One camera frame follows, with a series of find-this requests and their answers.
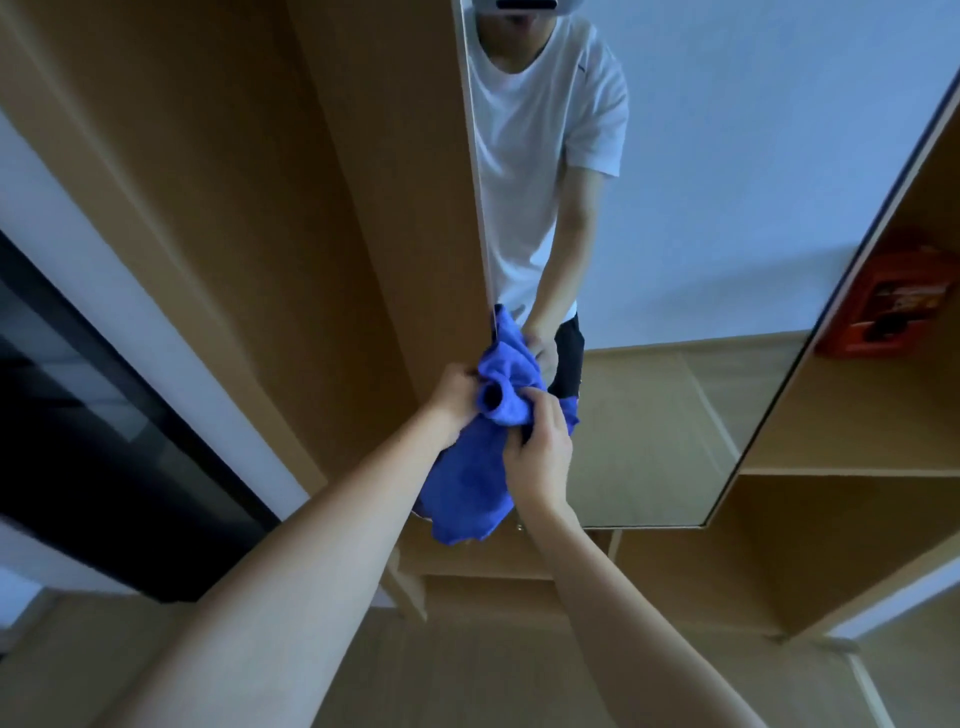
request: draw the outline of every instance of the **sleeve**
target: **sleeve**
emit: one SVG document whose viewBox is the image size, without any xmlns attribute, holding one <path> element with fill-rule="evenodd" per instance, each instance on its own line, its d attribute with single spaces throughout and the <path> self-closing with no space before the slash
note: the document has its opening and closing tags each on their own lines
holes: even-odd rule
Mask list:
<svg viewBox="0 0 960 728">
<path fill-rule="evenodd" d="M 587 54 L 578 68 L 584 79 L 573 98 L 573 124 L 564 143 L 566 163 L 619 177 L 629 117 L 623 69 L 606 47 Z"/>
</svg>

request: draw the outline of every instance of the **wrist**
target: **wrist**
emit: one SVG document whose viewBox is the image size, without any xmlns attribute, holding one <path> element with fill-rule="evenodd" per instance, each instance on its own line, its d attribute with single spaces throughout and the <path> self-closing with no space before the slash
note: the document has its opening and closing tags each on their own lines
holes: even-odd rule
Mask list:
<svg viewBox="0 0 960 728">
<path fill-rule="evenodd" d="M 526 338 L 536 337 L 541 341 L 548 341 L 557 335 L 557 328 L 550 327 L 546 322 L 531 317 L 527 319 L 520 332 Z"/>
<path fill-rule="evenodd" d="M 460 426 L 454 414 L 443 405 L 432 401 L 421 407 L 414 419 L 429 433 L 437 452 L 449 448 L 460 434 Z"/>
<path fill-rule="evenodd" d="M 573 508 L 565 500 L 554 501 L 543 497 L 514 498 L 516 511 L 524 525 L 531 532 L 538 532 L 544 527 L 574 526 L 580 530 L 580 521 Z"/>
</svg>

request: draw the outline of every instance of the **forearm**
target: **forearm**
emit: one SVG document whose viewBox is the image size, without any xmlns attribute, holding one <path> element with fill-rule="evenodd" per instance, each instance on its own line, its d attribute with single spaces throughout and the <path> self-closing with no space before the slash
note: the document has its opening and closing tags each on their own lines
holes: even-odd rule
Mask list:
<svg viewBox="0 0 960 728">
<path fill-rule="evenodd" d="M 550 258 L 543 269 L 537 298 L 524 328 L 552 339 L 584 281 L 593 249 L 595 225 L 590 220 L 557 223 Z"/>
<path fill-rule="evenodd" d="M 421 410 L 198 604 L 110 716 L 117 726 L 308 726 L 448 425 Z"/>
<path fill-rule="evenodd" d="M 593 543 L 572 510 L 528 507 L 520 516 L 554 576 L 590 673 L 618 725 L 763 725 Z"/>
</svg>

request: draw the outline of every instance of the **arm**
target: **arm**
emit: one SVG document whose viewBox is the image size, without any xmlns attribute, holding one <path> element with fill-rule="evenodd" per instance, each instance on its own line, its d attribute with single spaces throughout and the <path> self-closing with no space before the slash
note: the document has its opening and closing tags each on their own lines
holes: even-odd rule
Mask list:
<svg viewBox="0 0 960 728">
<path fill-rule="evenodd" d="M 590 540 L 566 503 L 573 446 L 556 398 L 539 390 L 526 446 L 503 453 L 516 509 L 553 573 L 584 658 L 623 726 L 754 726 L 763 721 Z"/>
<path fill-rule="evenodd" d="M 560 182 L 553 247 L 540 277 L 537 299 L 523 326 L 527 346 L 540 363 L 548 385 L 557 371 L 553 337 L 577 300 L 593 252 L 603 180 L 603 174 L 595 170 L 567 167 Z"/>
<path fill-rule="evenodd" d="M 430 467 L 475 414 L 476 386 L 448 367 L 399 432 L 204 596 L 100 725 L 309 726 Z"/>
</svg>

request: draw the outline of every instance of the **white t-shirt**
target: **white t-shirt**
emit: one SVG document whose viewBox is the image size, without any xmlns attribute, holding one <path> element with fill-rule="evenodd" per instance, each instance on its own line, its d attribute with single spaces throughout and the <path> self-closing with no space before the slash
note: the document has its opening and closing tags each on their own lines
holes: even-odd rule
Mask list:
<svg viewBox="0 0 960 728">
<path fill-rule="evenodd" d="M 583 17 L 557 18 L 526 70 L 508 74 L 465 17 L 480 199 L 493 291 L 522 325 L 550 257 L 564 157 L 611 177 L 620 173 L 627 84 L 620 63 Z M 574 303 L 564 320 L 577 312 Z"/>
</svg>

